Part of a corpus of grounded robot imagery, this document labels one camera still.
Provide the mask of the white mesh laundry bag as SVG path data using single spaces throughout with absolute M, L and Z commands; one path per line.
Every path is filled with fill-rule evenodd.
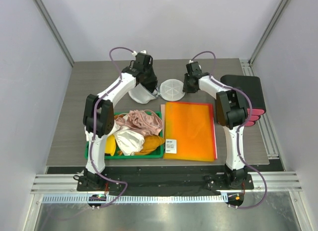
M 165 101 L 179 101 L 185 92 L 183 92 L 183 82 L 177 79 L 168 79 L 156 87 L 154 92 L 149 92 L 145 86 L 139 84 L 128 92 L 129 96 L 139 104 L 147 104 L 157 99 L 159 96 Z

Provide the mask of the black lace bra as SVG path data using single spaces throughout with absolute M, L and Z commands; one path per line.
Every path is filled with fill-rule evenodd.
M 152 94 L 157 95 L 158 94 L 158 82 L 150 82 L 145 85 L 145 88 Z

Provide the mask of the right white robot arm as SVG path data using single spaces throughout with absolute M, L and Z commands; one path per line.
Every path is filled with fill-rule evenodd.
M 243 153 L 243 130 L 248 118 L 245 98 L 238 89 L 202 72 L 198 62 L 190 60 L 186 69 L 183 92 L 196 93 L 201 90 L 215 99 L 217 122 L 223 127 L 226 136 L 224 182 L 231 189 L 242 189 L 248 175 Z

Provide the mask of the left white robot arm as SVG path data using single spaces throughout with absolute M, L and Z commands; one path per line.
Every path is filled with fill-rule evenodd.
M 131 65 L 121 70 L 118 79 L 97 95 L 86 98 L 83 124 L 88 139 L 88 159 L 83 175 L 78 179 L 78 191 L 102 191 L 110 180 L 104 177 L 106 140 L 116 130 L 114 107 L 126 93 L 146 104 L 156 99 L 158 79 L 153 58 L 145 50 L 132 52 Z

